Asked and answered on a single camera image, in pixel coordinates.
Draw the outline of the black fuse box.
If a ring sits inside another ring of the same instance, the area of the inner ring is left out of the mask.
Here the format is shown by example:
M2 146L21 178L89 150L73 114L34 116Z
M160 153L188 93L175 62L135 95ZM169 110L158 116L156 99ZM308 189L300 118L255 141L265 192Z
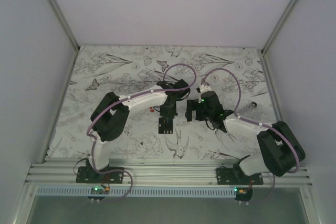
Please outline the black fuse box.
M168 118L159 118L158 123L159 134L172 134L173 133L173 120Z

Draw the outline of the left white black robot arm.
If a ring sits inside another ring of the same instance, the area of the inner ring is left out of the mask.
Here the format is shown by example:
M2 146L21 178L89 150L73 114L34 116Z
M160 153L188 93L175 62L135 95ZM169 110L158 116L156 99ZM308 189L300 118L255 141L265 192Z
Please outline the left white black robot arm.
M94 139L89 178L95 183L106 179L110 143L123 133L129 116L159 106L159 134L172 134L173 119L177 116L176 103L189 92L190 85L181 79L176 83L159 81L149 89L129 95L107 93L92 113L91 124L87 129L87 135Z

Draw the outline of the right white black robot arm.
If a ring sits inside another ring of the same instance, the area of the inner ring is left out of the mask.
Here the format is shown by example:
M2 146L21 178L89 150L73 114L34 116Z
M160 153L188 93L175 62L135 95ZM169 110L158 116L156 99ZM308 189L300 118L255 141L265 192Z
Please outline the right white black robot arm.
M196 112L197 121L205 121L215 130L239 134L257 141L260 153L248 154L234 164L233 179L245 184L252 175L270 172L275 176L295 173L306 153L284 121L273 124L258 123L243 118L233 110L225 110L214 91L201 93L198 99L187 100L185 117L192 121Z

